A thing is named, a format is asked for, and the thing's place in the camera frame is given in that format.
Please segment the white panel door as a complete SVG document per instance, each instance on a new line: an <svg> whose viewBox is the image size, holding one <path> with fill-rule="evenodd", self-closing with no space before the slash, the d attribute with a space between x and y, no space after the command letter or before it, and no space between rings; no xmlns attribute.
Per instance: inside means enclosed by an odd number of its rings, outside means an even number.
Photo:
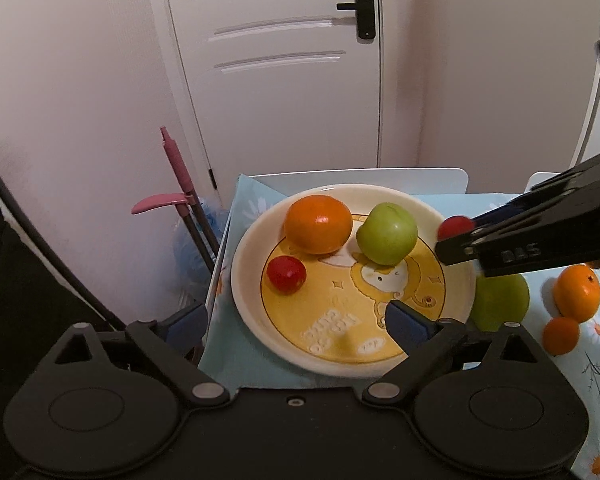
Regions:
<svg viewBox="0 0 600 480"><path fill-rule="evenodd" d="M241 174L374 168L380 39L356 0L150 0L201 194Z"/></svg>

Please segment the blue plastic bag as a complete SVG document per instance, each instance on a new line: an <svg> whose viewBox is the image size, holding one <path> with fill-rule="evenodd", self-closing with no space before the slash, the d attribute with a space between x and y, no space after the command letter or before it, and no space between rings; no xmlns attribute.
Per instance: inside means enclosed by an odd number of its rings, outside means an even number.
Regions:
<svg viewBox="0 0 600 480"><path fill-rule="evenodd" d="M200 203L216 239L220 242L225 232L228 212L220 208L215 200L201 200ZM211 283L211 271L204 263L183 220L178 222L174 230L172 248L182 289L186 291L190 300L204 302Z"/></svg>

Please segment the white chair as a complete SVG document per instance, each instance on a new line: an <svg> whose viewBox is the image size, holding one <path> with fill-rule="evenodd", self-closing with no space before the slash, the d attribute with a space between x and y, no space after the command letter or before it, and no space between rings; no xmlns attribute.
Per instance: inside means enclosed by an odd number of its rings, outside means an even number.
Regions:
<svg viewBox="0 0 600 480"><path fill-rule="evenodd" d="M537 171L528 179L524 192L529 192L535 185L541 184L546 180L557 176L553 171Z"/></svg>
<svg viewBox="0 0 600 480"><path fill-rule="evenodd" d="M369 184L411 195L465 194L469 176L460 168L364 168L259 174L252 178L287 196L337 184Z"/></svg>

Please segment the pink handled broom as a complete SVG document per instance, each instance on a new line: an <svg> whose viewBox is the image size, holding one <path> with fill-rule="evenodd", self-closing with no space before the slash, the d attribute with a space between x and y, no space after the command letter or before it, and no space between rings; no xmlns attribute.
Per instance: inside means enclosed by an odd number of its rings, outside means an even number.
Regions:
<svg viewBox="0 0 600 480"><path fill-rule="evenodd" d="M176 180L181 187L182 192L185 195L187 203L192 208L195 219L204 233L204 237L207 240L209 248L213 252L213 255L219 253L220 244L215 234L212 231L211 224L209 223L204 208L202 208L201 201L195 190L195 185L189 171L185 165L184 159L178 148L178 144L174 139L171 138L166 127L160 128L162 136L162 146L166 153L166 158L170 162L172 170L175 174Z"/></svg>

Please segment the green apple in plate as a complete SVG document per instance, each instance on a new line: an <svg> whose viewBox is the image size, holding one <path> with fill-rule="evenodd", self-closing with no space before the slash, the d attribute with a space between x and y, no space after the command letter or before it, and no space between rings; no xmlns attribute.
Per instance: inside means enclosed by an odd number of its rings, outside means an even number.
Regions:
<svg viewBox="0 0 600 480"><path fill-rule="evenodd" d="M414 217L394 203L376 205L356 231L361 252L378 266L396 266L414 249L417 240Z"/></svg>

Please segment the small red cherry tomato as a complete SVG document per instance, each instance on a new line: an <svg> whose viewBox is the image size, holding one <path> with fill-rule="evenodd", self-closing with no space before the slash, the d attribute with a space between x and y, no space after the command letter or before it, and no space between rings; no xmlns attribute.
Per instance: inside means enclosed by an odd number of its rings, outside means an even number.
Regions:
<svg viewBox="0 0 600 480"><path fill-rule="evenodd" d="M475 221L466 216L452 216L446 218L438 227L437 239L448 240L475 229Z"/></svg>

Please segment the green apple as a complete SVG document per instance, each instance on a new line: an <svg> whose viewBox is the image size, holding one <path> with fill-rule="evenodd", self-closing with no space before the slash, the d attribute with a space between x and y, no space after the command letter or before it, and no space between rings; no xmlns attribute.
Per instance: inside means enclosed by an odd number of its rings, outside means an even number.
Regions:
<svg viewBox="0 0 600 480"><path fill-rule="evenodd" d="M394 203L376 205L356 231L361 252L378 266L396 266L414 249L417 240L414 217Z"/></svg>
<svg viewBox="0 0 600 480"><path fill-rule="evenodd" d="M478 330L497 332L503 323L521 323L529 302L529 287L521 274L495 278L479 275L470 318Z"/></svg>

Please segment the small orange tangerine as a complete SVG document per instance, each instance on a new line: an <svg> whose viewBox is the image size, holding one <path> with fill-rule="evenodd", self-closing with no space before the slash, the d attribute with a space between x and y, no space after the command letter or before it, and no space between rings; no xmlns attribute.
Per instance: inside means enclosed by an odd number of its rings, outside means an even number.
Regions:
<svg viewBox="0 0 600 480"><path fill-rule="evenodd" d="M580 325L572 318L552 318L542 333L542 346L551 356L564 356L577 347Z"/></svg>

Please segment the cream yellow cartoon plate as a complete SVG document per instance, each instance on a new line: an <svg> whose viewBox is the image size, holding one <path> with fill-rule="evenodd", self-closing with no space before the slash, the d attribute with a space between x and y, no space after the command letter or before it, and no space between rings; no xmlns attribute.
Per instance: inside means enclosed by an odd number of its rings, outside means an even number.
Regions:
<svg viewBox="0 0 600 480"><path fill-rule="evenodd" d="M282 359L311 372L338 377L378 377L405 358L385 329L385 310L400 300L437 320L468 319L476 272L469 263L445 266L434 254L442 214L418 198L382 186L337 184L311 188L351 211L362 226L381 203L405 208L419 239L397 266L381 269L365 259L355 240L332 255L310 256L292 248L283 223L294 194L271 207L247 229L234 252L230 287L235 306L251 333ZM278 292L266 276L278 256L299 259L306 281L294 294Z"/></svg>

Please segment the large orange tangerine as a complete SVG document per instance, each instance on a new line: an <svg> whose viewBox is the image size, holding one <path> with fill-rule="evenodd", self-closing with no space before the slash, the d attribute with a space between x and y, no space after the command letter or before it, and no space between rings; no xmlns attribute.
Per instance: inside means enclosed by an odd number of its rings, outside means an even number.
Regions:
<svg viewBox="0 0 600 480"><path fill-rule="evenodd" d="M283 229L295 248L310 255L328 255L347 243L353 219L340 200L328 195L309 195L288 208Z"/></svg>

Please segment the blue daisy tablecloth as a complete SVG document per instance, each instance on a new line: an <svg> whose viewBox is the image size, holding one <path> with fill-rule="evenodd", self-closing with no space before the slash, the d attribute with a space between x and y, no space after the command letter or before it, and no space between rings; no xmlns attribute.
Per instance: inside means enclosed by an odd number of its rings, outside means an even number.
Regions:
<svg viewBox="0 0 600 480"><path fill-rule="evenodd" d="M224 244L207 344L201 369L230 390L256 388L362 387L362 380L330 377L302 370L265 348L242 322L230 294L230 264L237 244L253 222L288 197L255 178L238 181L237 204L230 211L213 209L212 228ZM590 277L600 285L600 268ZM554 303L555 270L524 277L530 304L522 320L554 363L580 393L591 417L591 429L574 470L581 479L600 479L600 303L582 323L565 321Z"/></svg>

